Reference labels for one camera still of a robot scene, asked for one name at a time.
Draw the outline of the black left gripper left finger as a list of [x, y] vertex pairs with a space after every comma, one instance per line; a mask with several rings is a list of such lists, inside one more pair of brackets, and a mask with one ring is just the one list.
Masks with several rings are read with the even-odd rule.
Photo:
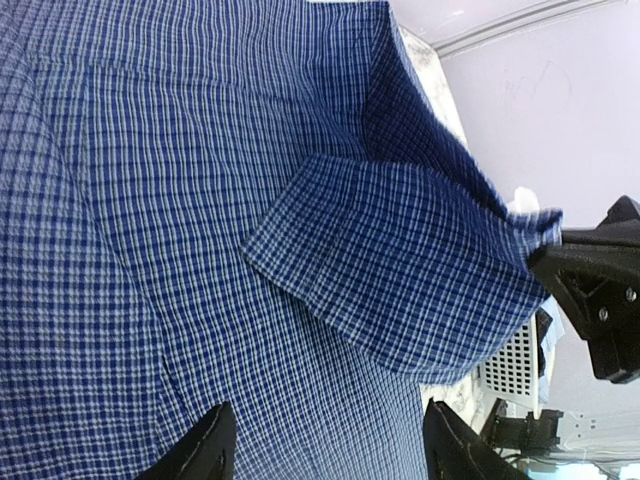
[[158, 462], [145, 479], [232, 479], [236, 420], [229, 402], [212, 407]]

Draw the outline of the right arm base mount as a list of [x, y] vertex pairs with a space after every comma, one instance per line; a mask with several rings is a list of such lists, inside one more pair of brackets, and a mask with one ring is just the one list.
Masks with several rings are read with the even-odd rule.
[[491, 448], [518, 450], [526, 457], [548, 457], [559, 450], [559, 421], [564, 413], [543, 409], [538, 418], [507, 416], [507, 402], [497, 399], [485, 421], [480, 438]]

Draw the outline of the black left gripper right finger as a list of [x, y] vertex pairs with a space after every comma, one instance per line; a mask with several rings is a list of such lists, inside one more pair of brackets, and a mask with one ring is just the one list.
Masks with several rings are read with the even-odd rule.
[[444, 401], [429, 400], [423, 418], [429, 479], [526, 480]]

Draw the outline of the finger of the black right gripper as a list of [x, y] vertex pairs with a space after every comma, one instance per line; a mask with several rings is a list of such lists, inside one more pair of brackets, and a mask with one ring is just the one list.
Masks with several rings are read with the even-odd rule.
[[639, 378], [639, 249], [631, 246], [543, 246], [529, 270], [558, 302], [588, 345], [596, 379]]
[[638, 245], [639, 203], [621, 196], [607, 211], [606, 217], [592, 229], [565, 229], [564, 244]]

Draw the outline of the blue checked long sleeve shirt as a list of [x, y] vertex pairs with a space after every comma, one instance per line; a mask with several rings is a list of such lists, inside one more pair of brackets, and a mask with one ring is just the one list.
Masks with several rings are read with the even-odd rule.
[[423, 479], [419, 388], [546, 299], [381, 1], [1, 5], [1, 475]]

